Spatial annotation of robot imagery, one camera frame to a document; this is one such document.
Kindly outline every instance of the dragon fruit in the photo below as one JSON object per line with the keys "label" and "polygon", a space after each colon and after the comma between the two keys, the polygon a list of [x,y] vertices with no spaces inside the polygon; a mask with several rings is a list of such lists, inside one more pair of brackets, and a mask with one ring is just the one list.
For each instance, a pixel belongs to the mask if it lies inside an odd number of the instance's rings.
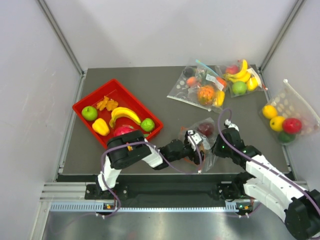
{"label": "dragon fruit", "polygon": [[135,131],[136,129],[134,129],[133,126],[130,125],[122,125],[120,127],[118,127],[116,130],[114,130],[113,135],[115,137],[123,135],[123,134],[127,134],[127,133],[131,133],[133,131]]}

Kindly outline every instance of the bag of fruit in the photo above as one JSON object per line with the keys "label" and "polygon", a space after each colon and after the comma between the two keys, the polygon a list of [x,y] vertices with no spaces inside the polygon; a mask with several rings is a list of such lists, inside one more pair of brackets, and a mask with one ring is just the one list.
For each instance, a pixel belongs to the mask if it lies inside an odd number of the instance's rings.
{"label": "bag of fruit", "polygon": [[289,145],[298,137],[319,132],[320,117],[312,107],[283,81],[284,87],[262,108],[259,115],[281,145]]}
{"label": "bag of fruit", "polygon": [[220,113],[227,87],[215,70],[196,60],[196,67],[184,68],[167,97]]}
{"label": "bag of fruit", "polygon": [[243,59],[230,66],[218,66],[218,74],[227,80],[231,97],[242,96],[266,89],[259,74]]}
{"label": "bag of fruit", "polygon": [[[196,131],[202,138],[201,150],[204,152],[204,161],[200,168],[200,173],[205,173],[214,166],[217,159],[212,153],[212,147],[218,136],[218,133],[215,131],[215,121],[211,117],[208,117],[207,119],[194,123],[190,127],[181,127],[178,139],[183,142],[188,130]],[[184,160],[195,165],[195,163],[187,157],[185,157]]]}

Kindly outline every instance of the white enclosure wall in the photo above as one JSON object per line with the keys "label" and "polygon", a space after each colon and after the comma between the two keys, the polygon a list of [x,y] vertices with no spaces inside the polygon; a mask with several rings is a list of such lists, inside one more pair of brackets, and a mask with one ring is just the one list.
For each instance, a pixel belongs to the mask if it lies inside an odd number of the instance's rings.
{"label": "white enclosure wall", "polygon": [[[278,50],[263,73],[274,96],[283,79],[299,92],[320,114],[320,1],[308,0],[302,7]],[[288,147],[291,163],[310,189],[319,190],[320,134],[301,138]]]}
{"label": "white enclosure wall", "polygon": [[52,181],[79,74],[35,0],[0,8],[0,235],[24,240]]}
{"label": "white enclosure wall", "polygon": [[46,1],[84,68],[260,65],[292,0]]}

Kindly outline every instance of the black table surface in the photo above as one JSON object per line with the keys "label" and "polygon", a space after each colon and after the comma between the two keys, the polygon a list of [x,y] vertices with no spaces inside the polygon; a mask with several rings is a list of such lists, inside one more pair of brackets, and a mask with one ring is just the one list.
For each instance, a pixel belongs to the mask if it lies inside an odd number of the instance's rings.
{"label": "black table surface", "polygon": [[[87,71],[81,98],[90,94],[111,79],[117,79],[134,94],[164,124],[161,132],[150,142],[162,147],[178,137],[181,126],[190,127],[195,122],[211,117],[218,120],[213,111],[167,98],[179,78],[183,66],[91,68]],[[270,130],[264,125],[258,112],[266,104],[263,91],[239,97],[225,96],[224,108],[231,108],[232,122],[238,125],[240,136],[246,145],[253,145],[278,170],[287,173],[288,166],[282,147],[275,141]],[[101,171],[100,157],[103,146],[96,140],[82,121],[76,117],[63,168],[64,175],[93,175]],[[184,160],[173,162],[182,171],[191,172],[195,166]],[[234,174],[243,172],[230,159],[218,159],[207,174]],[[140,161],[122,170],[121,174],[180,174],[168,167],[160,171]]]}

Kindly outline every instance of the banana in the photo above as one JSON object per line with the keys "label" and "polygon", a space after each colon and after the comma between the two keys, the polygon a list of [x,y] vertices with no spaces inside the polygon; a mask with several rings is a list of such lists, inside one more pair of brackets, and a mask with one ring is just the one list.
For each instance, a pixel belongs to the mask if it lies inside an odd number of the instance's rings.
{"label": "banana", "polygon": [[248,62],[247,62],[247,60],[243,59],[241,70],[236,74],[228,74],[227,73],[226,77],[233,78],[233,79],[240,79],[247,73],[247,69],[248,69]]}
{"label": "banana", "polygon": [[249,81],[250,78],[251,78],[251,74],[250,74],[250,72],[247,71],[247,72],[245,73],[245,75],[244,75],[243,77],[241,77],[241,78],[232,78],[232,77],[229,77],[228,80],[231,81],[231,82],[233,82],[233,83],[235,83],[235,82],[240,82],[240,81],[246,83],[246,82]]}
{"label": "banana", "polygon": [[113,116],[116,114],[116,112],[118,112],[118,111],[120,111],[120,110],[122,110],[122,111],[131,111],[132,113],[135,114],[135,112],[132,111],[130,108],[119,106],[119,107],[115,108],[115,109],[111,112],[111,118],[113,118]]}
{"label": "banana", "polygon": [[134,111],[126,107],[117,107],[111,113],[111,120],[109,122],[110,127],[115,128],[117,119],[123,117],[131,119],[137,125],[141,124],[140,118]]}

